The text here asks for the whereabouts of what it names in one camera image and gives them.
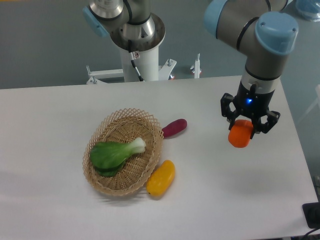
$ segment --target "white metal stand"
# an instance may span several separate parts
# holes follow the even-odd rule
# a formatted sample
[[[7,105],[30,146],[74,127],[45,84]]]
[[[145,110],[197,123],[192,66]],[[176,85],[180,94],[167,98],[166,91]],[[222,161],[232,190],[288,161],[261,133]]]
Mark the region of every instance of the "white metal stand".
[[[163,66],[159,66],[159,81],[169,80],[172,70],[176,66],[177,61],[168,59]],[[111,79],[124,77],[124,71],[122,69],[103,70],[103,71],[90,71],[89,66],[86,66],[89,80],[86,84],[106,84],[99,79]]]

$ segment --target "toy yellow bell pepper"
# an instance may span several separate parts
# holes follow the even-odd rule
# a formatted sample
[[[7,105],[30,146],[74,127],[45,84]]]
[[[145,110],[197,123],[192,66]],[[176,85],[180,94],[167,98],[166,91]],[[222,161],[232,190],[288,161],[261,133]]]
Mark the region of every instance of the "toy yellow bell pepper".
[[[175,173],[174,163],[170,160],[165,160],[146,182],[147,192],[154,197],[163,195],[174,180]]]

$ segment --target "orange toy fruit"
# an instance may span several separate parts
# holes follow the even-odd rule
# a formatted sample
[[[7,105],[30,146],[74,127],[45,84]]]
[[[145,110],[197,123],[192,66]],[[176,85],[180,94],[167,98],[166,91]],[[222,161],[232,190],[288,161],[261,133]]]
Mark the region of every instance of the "orange toy fruit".
[[[253,129],[251,121],[238,119],[229,132],[228,140],[235,148],[245,148],[250,142]]]

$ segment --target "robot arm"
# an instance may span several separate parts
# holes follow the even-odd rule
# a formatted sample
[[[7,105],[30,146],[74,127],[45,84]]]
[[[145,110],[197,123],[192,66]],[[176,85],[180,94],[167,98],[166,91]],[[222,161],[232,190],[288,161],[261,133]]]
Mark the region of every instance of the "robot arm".
[[[91,0],[83,14],[91,28],[95,32],[101,28],[98,35],[105,37],[126,23],[146,22],[151,15],[150,0]]]
[[[229,130],[240,115],[251,119],[251,139],[254,134],[266,134],[280,118],[279,112],[269,110],[269,103],[298,34],[296,20],[277,12],[287,2],[213,0],[205,12],[206,29],[247,56],[236,96],[225,93],[220,103],[222,116],[230,123]],[[267,116],[265,123],[261,122],[263,116]]]

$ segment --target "green leafy vegetable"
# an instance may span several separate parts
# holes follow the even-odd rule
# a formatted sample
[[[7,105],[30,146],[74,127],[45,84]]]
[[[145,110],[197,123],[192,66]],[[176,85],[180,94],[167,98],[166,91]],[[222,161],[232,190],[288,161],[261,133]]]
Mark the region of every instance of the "green leafy vegetable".
[[[104,170],[104,169],[97,169],[95,168],[96,172],[103,176],[103,177],[113,177],[117,174],[117,172],[119,172],[123,166],[125,165],[126,161],[123,161],[123,163],[120,164],[120,166],[116,167],[116,168],[112,168],[111,170]]]
[[[146,143],[141,137],[129,143],[115,141],[97,142],[90,152],[90,160],[97,172],[102,175],[116,174],[133,154],[146,150]]]

